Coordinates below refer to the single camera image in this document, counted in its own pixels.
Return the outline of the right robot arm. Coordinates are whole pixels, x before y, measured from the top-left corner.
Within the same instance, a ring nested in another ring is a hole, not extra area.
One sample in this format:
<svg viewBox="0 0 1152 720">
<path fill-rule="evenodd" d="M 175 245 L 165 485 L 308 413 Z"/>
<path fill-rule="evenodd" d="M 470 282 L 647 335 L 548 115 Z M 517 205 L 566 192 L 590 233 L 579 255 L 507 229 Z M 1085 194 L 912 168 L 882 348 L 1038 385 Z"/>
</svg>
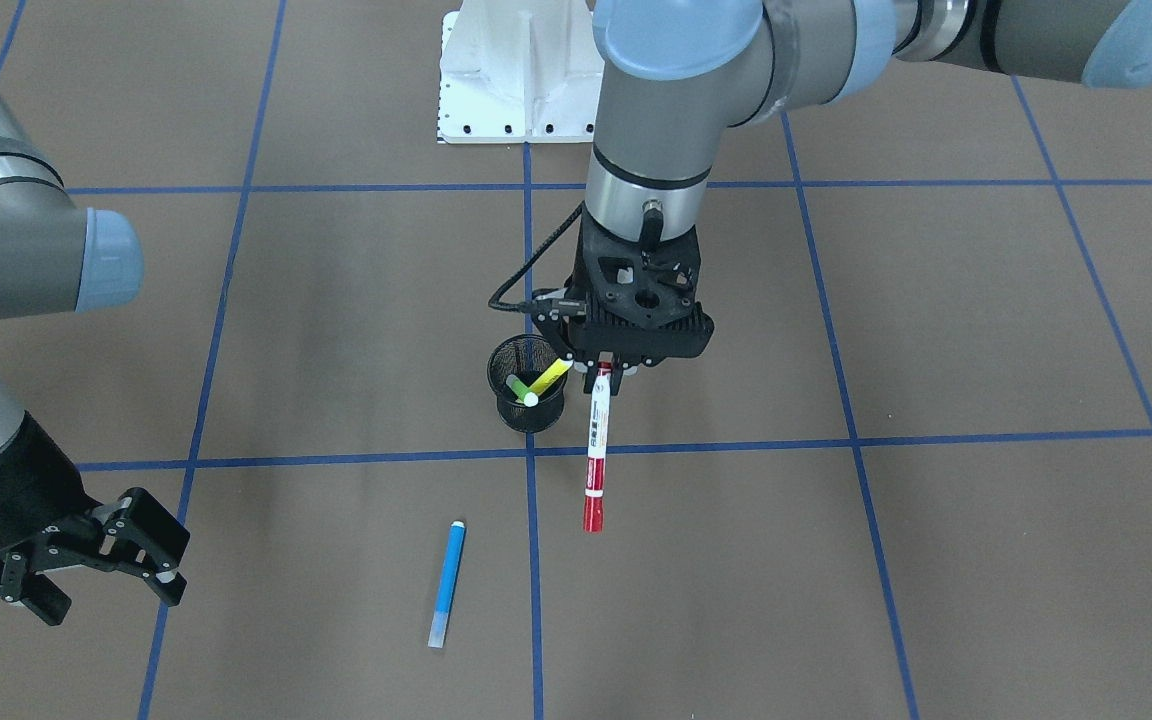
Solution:
<svg viewBox="0 0 1152 720">
<path fill-rule="evenodd" d="M 128 304 L 143 276 L 132 223 L 74 204 L 0 94 L 0 320 Z M 70 598 L 52 574 L 92 568 L 141 578 L 175 606 L 188 543 L 146 488 L 109 503 L 88 495 L 74 462 L 0 379 L 0 600 L 59 626 Z"/>
</svg>

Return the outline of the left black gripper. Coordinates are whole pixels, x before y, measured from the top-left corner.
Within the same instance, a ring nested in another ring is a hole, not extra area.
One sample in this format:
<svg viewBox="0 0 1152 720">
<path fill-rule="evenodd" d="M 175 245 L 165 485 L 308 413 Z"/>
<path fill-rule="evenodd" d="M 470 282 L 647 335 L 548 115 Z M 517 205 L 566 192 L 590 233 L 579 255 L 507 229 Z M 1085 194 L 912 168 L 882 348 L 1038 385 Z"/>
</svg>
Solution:
<svg viewBox="0 0 1152 720">
<path fill-rule="evenodd" d="M 717 327 L 696 300 L 700 270 L 695 229 L 643 249 L 608 232 L 589 210 L 582 213 L 564 296 L 584 302 L 585 313 L 568 320 L 563 333 L 579 357 L 599 354 L 591 396 L 616 395 L 617 363 L 657 364 L 704 351 Z"/>
</svg>

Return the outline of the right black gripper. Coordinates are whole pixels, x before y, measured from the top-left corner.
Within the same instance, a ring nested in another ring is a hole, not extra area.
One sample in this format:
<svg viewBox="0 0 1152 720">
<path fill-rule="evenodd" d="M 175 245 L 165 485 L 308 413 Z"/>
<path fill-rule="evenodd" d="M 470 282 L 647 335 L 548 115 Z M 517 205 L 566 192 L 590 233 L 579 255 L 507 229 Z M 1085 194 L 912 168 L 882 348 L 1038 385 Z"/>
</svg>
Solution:
<svg viewBox="0 0 1152 720">
<path fill-rule="evenodd" d="M 50 571 L 86 566 L 145 579 L 166 606 L 185 592 L 188 530 L 146 488 L 113 503 L 88 497 L 79 471 L 32 416 L 0 452 L 0 598 L 61 626 L 70 597 Z"/>
</svg>

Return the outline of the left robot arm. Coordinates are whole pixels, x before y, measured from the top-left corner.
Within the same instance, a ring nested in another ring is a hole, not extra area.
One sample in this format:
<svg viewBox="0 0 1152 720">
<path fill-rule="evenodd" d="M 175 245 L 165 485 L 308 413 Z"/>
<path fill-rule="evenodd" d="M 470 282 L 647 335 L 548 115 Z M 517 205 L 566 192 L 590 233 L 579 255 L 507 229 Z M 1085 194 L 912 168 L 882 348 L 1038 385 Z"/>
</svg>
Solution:
<svg viewBox="0 0 1152 720">
<path fill-rule="evenodd" d="M 698 223 L 727 129 L 838 103 L 892 60 L 1152 85 L 1152 1 L 599 1 L 602 88 L 573 275 L 541 329 L 586 392 L 696 357 Z"/>
</svg>

